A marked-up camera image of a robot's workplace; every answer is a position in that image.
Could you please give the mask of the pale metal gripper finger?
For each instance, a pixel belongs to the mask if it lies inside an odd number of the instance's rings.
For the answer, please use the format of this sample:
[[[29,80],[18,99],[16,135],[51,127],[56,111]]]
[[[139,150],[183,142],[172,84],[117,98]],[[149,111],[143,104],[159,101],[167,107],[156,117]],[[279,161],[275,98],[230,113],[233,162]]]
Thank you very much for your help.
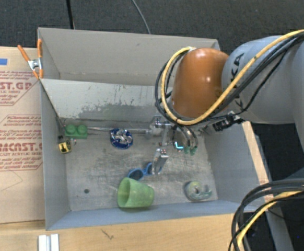
[[[166,163],[167,159],[169,158],[166,149],[158,148],[155,151],[154,158],[152,161],[153,167],[153,175],[160,174],[164,164]]]
[[[162,116],[153,116],[152,120],[148,125],[146,135],[160,135],[162,132],[165,132],[167,129],[170,129],[171,126],[172,124],[168,120],[164,119]]]

